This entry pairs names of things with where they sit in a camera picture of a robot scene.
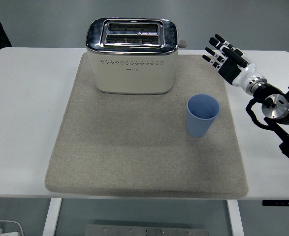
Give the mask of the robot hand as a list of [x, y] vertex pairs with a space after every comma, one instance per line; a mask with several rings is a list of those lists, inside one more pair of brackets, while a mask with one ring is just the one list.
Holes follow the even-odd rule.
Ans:
[[206, 47], [205, 50], [210, 56], [203, 55], [202, 58], [216, 68], [229, 84], [245, 89], [251, 80], [262, 77], [256, 72], [254, 62], [220, 35], [215, 34], [209, 39], [209, 43], [218, 52]]

